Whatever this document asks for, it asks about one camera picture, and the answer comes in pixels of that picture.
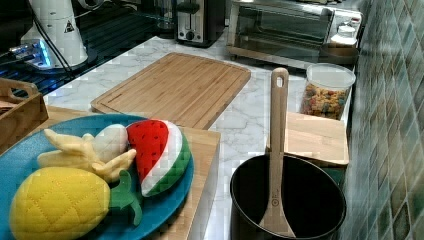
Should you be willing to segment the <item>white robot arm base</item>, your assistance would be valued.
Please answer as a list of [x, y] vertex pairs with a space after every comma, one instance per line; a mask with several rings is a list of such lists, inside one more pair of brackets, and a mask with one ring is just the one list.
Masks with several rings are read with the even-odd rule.
[[41, 71], [82, 67], [89, 56], [72, 0], [29, 0], [29, 5], [33, 26], [9, 52]]

